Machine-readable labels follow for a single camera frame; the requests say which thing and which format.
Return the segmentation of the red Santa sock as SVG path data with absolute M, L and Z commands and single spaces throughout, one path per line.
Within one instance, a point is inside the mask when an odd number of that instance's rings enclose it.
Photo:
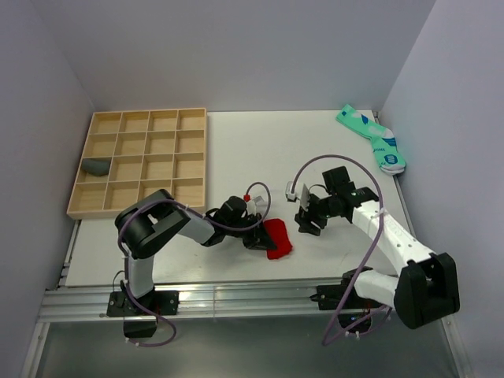
M 264 221 L 265 230 L 268 232 L 272 241 L 275 243 L 275 249 L 267 250 L 267 258 L 270 261 L 281 259 L 293 250 L 293 245 L 287 233 L 287 227 L 283 220 L 279 218 Z

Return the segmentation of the grey sock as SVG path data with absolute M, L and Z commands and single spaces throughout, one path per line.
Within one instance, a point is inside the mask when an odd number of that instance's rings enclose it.
M 84 158 L 81 163 L 81 169 L 92 176 L 107 176 L 111 166 L 110 159 Z

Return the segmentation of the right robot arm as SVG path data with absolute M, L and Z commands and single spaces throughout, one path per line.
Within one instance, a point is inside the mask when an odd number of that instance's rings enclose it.
M 287 185 L 287 200 L 300 203 L 295 215 L 299 232 L 319 236 L 329 219 L 342 217 L 372 240 L 372 247 L 381 250 L 395 274 L 385 275 L 368 266 L 356 268 L 343 274 L 332 294 L 318 291 L 313 301 L 326 300 L 335 309 L 379 303 L 393 309 L 410 329 L 459 311 L 457 267 L 449 254 L 436 254 L 415 239 L 387 214 L 372 189 L 355 186 L 346 167 L 326 171 L 323 178 L 328 192 L 324 198 L 307 186 Z

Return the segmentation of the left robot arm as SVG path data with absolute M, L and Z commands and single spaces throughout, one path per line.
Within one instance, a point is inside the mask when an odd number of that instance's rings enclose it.
M 262 215 L 249 213 L 246 201 L 236 196 L 200 214 L 160 189 L 119 213 L 114 225 L 126 257 L 124 303 L 135 314 L 155 307 L 154 255 L 177 235 L 204 247 L 215 246 L 230 236 L 240 239 L 249 250 L 276 249 Z

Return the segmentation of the mint green patterned sock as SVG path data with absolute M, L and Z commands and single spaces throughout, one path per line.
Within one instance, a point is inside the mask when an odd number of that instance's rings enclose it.
M 367 117 L 350 105 L 343 107 L 336 120 L 370 141 L 373 156 L 382 172 L 389 176 L 404 172 L 406 161 L 398 152 L 396 138 L 390 129 L 377 124 L 372 117 Z

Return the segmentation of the wooden compartment tray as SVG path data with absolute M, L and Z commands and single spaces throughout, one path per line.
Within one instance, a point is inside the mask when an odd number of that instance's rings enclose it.
M 206 140 L 204 108 L 94 113 L 67 214 L 74 220 L 115 217 L 160 189 L 204 211 Z M 110 159 L 109 174 L 85 173 L 84 158 Z

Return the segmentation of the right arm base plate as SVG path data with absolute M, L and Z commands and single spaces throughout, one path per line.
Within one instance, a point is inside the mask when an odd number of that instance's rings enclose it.
M 319 310 L 335 310 L 342 301 L 350 281 L 351 277 L 346 276 L 338 284 L 316 286 L 316 292 L 309 299 L 318 305 Z M 343 309 L 377 309 L 380 306 L 380 303 L 372 299 L 358 297 L 353 288 L 343 304 Z

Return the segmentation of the aluminium frame rail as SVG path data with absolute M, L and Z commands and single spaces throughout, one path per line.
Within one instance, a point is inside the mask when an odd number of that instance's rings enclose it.
M 165 284 L 158 291 L 178 291 L 177 313 L 171 321 L 201 318 L 327 315 L 309 297 L 320 285 L 339 280 L 266 280 L 236 283 Z M 152 316 L 109 317 L 111 287 L 63 287 L 43 296 L 39 323 L 91 321 L 152 321 Z

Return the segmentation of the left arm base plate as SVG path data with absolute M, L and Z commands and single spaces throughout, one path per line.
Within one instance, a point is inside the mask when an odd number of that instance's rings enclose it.
M 142 307 L 158 315 L 176 315 L 179 305 L 178 291 L 152 290 L 141 298 L 136 299 Z M 134 317 L 148 315 L 138 307 L 125 291 L 114 291 L 110 294 L 107 306 L 107 317 Z

